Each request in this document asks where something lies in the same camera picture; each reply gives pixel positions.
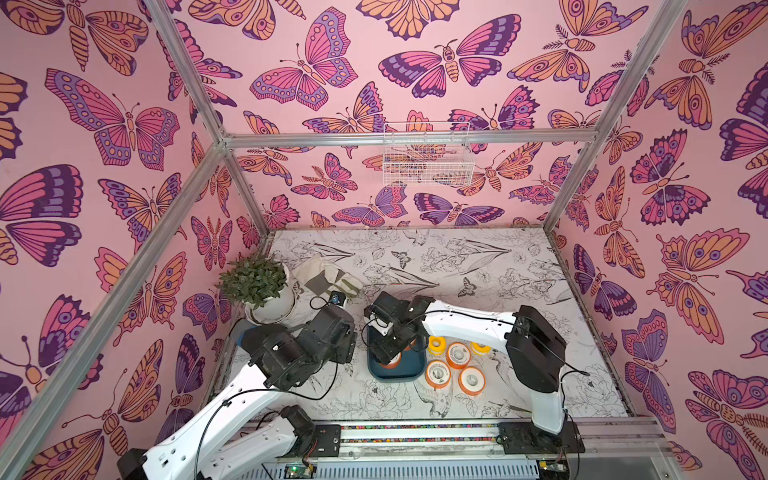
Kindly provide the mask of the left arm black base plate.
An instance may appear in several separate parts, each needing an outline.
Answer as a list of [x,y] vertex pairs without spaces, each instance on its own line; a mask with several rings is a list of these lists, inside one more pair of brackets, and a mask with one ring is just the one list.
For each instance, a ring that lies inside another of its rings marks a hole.
[[321,424],[297,436],[291,453],[304,459],[337,457],[341,446],[339,424]]

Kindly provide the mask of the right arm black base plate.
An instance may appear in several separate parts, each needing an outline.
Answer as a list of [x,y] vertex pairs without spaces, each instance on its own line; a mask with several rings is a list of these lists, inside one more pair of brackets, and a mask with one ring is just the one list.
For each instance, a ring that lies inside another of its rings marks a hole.
[[510,421],[498,424],[496,442],[506,455],[545,455],[584,453],[586,451],[578,426],[566,421],[558,434],[536,427],[532,421]]

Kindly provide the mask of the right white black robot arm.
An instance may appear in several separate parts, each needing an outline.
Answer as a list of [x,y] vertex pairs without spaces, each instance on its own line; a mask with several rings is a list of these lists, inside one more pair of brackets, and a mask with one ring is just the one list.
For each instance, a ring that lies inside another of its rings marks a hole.
[[417,338],[450,337],[477,343],[509,357],[517,380],[530,394],[532,422],[550,434],[562,431],[565,407],[561,391],[567,342],[534,307],[487,312],[459,307],[427,296],[401,300],[382,292],[363,316],[374,331],[368,351],[386,364]]

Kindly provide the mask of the teal plastic storage tray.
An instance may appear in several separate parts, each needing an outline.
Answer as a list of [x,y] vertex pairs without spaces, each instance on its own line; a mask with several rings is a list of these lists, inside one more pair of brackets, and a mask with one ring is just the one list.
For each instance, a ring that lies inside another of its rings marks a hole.
[[367,354],[367,366],[370,374],[384,383],[412,382],[421,377],[427,367],[426,353],[422,344],[414,340],[404,351],[399,365],[394,369],[385,369],[373,354]]

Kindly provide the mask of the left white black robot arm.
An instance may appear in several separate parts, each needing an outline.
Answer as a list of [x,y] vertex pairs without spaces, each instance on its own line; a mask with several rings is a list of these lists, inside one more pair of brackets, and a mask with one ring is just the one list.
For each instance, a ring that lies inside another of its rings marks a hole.
[[320,445],[315,422],[299,405],[286,406],[257,431],[236,435],[326,364],[351,361],[355,322],[329,304],[293,334],[281,324],[236,326],[238,345],[251,356],[229,385],[179,430],[156,446],[131,449],[117,462],[124,479],[234,479],[274,459],[305,463]]

